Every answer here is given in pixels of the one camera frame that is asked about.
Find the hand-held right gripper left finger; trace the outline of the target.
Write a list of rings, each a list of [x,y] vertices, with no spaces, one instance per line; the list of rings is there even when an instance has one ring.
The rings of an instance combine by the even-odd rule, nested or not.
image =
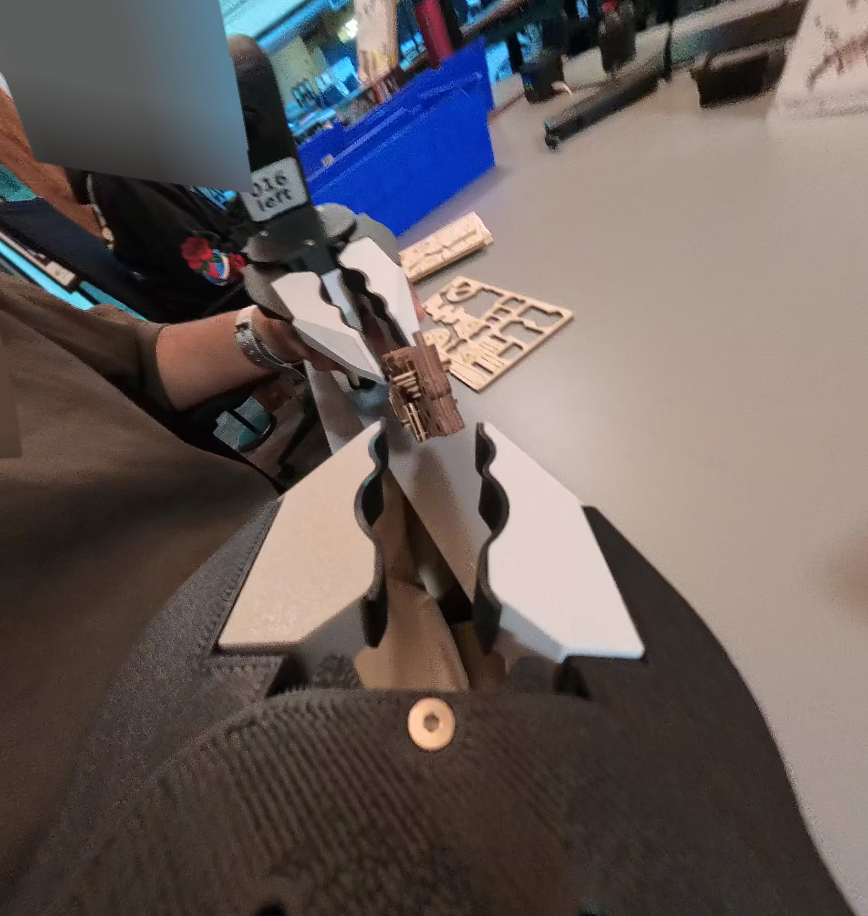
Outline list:
[[[378,420],[279,500],[218,638],[226,655],[356,657],[387,626],[385,422]]]

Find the person's left hand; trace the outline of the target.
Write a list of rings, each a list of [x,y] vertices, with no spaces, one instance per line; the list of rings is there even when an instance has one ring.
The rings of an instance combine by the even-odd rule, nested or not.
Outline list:
[[[259,307],[254,312],[252,326],[263,347],[280,362],[310,364],[319,372],[348,373],[342,364],[306,344],[292,324],[264,312]]]

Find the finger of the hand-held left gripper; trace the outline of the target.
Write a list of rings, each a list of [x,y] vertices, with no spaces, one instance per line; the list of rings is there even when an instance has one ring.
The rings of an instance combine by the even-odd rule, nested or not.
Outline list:
[[[384,384],[382,369],[362,334],[348,325],[341,309],[322,296],[320,276],[287,273],[269,282],[282,313],[300,338],[347,373]]]
[[[371,238],[350,241],[337,255],[347,286],[366,301],[373,322],[401,349],[420,334],[414,294],[405,271]]]

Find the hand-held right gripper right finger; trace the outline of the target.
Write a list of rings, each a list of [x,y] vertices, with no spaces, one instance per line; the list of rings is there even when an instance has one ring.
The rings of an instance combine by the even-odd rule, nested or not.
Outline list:
[[[553,662],[644,658],[579,499],[492,423],[479,422],[474,439],[488,530],[473,599],[482,650],[509,643]]]

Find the black bar on table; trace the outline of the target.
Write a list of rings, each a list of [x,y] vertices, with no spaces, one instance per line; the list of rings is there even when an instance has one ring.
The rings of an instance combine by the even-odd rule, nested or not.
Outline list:
[[[589,97],[572,102],[545,121],[547,148],[558,148],[570,137],[654,93],[662,78],[662,73],[654,69],[635,71],[604,83]]]

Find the dark box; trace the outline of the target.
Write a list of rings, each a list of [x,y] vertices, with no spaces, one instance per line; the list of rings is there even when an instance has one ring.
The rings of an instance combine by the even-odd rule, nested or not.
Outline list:
[[[770,91],[783,73],[785,60],[783,41],[699,57],[690,66],[690,75],[700,107],[733,104]]]

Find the wooden puzzle sheet frame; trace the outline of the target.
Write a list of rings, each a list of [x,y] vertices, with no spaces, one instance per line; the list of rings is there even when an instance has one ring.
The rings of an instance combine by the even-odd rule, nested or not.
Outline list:
[[[457,277],[423,302],[425,339],[450,373],[482,392],[573,321],[571,310],[490,283]]]

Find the beige trousers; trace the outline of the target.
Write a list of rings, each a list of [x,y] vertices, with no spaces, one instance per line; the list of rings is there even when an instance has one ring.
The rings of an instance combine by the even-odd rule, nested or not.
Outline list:
[[[382,545],[387,623],[377,647],[359,652],[362,686],[377,691],[465,692],[470,681],[434,596],[419,575],[417,523],[405,496],[386,481],[385,506],[373,530]]]

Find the person's left forearm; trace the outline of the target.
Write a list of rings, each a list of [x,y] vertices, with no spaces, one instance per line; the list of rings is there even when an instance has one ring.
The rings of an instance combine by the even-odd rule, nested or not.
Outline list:
[[[166,398],[186,411],[216,396],[267,379],[272,371],[254,364],[235,340],[235,317],[219,314],[164,327],[155,344],[155,361]]]

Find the wooden puzzle model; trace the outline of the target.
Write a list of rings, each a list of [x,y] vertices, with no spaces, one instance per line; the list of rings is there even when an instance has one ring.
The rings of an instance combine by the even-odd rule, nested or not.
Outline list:
[[[465,428],[452,393],[451,359],[422,332],[413,344],[382,357],[394,416],[418,442],[447,438]]]

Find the olive green shirt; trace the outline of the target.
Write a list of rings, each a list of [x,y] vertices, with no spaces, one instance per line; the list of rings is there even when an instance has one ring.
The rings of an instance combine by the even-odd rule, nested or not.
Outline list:
[[[0,910],[62,806],[107,681],[179,586],[273,494],[180,436],[165,325],[0,274],[21,455],[0,459]]]

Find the large blue storage bin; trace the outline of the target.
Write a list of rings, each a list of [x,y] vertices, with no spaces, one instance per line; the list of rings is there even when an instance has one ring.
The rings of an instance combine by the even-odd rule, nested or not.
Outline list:
[[[299,152],[312,199],[402,235],[495,167],[493,108],[486,43],[478,39],[353,125],[305,142]]]

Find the red cylinder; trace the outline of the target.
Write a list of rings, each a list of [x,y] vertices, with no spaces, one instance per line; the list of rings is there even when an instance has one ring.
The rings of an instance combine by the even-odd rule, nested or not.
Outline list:
[[[428,64],[438,69],[442,62],[464,46],[454,2],[413,1],[412,6],[428,55]]]

